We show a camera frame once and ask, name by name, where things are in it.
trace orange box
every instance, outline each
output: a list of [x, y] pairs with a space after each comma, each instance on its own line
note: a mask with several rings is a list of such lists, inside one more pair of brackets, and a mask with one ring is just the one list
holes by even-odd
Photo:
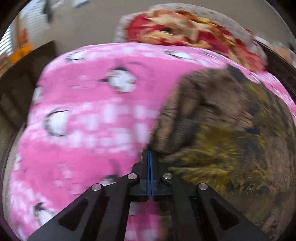
[[15, 64], [18, 62], [22, 57], [26, 56], [30, 52], [32, 52], [32, 44], [27, 44], [24, 47], [21, 47], [17, 51], [15, 51], [11, 56], [9, 56], [10, 61]]

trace camouflage fabric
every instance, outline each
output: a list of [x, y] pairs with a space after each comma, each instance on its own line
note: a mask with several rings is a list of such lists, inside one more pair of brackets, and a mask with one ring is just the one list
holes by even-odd
[[172, 173], [208, 183], [276, 240], [295, 211], [295, 131], [279, 97], [228, 66], [182, 78], [150, 147]]

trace metal pin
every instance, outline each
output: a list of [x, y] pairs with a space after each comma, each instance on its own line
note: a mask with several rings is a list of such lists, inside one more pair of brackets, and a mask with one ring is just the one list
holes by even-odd
[[91, 186], [91, 188], [92, 188], [92, 190], [94, 190], [94, 191], [98, 191], [98, 190], [100, 190], [100, 189], [102, 188], [102, 185], [99, 184], [99, 183], [96, 183], [96, 184], [93, 184], [93, 185]]
[[200, 183], [200, 184], [198, 185], [198, 188], [199, 188], [200, 190], [207, 190], [208, 185], [207, 185], [206, 183]]
[[135, 180], [137, 178], [137, 174], [136, 173], [130, 173], [128, 174], [128, 179], [129, 180]]
[[165, 173], [165, 174], [163, 174], [163, 178], [164, 179], [171, 179], [173, 177], [173, 175], [171, 174], [171, 173]]

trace red and yellow blanket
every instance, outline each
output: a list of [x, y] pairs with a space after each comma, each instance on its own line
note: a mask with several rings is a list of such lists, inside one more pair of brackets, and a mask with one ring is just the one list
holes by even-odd
[[125, 28], [128, 42], [182, 45], [218, 52], [248, 70], [265, 69], [262, 59], [250, 52], [225, 27], [184, 10], [154, 9], [137, 15]]

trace pink bedsheet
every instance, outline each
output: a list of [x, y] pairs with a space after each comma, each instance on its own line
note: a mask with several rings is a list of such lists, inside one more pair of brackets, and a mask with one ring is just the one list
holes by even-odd
[[[108, 185], [139, 161], [153, 122], [180, 77], [239, 68], [296, 106], [270, 73], [252, 73], [209, 50], [141, 43], [86, 46], [52, 61], [35, 90], [11, 173], [9, 224], [21, 240], [94, 183]], [[155, 240], [153, 203], [130, 213], [126, 241]]]

